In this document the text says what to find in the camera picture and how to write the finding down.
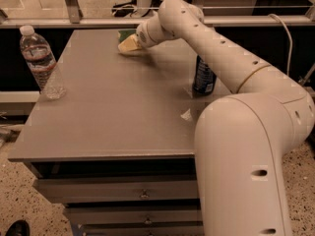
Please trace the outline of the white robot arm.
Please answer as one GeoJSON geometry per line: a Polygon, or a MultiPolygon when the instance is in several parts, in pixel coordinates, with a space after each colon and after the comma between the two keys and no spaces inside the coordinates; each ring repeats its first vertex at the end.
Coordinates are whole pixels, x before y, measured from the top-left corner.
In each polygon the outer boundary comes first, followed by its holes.
{"type": "Polygon", "coordinates": [[[313,129],[310,93],[205,26],[202,11],[183,0],[164,0],[118,48],[129,52],[177,38],[229,90],[203,110],[195,130],[205,236],[292,236],[282,163],[313,129]]]}

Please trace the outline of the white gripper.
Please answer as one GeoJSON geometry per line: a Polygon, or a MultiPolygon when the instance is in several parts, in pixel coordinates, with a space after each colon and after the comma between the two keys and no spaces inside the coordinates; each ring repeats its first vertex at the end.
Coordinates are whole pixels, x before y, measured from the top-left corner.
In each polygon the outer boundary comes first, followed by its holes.
{"type": "Polygon", "coordinates": [[[171,34],[160,23],[159,17],[151,17],[137,26],[136,34],[129,35],[118,44],[121,53],[150,48],[171,40],[171,34]]]}

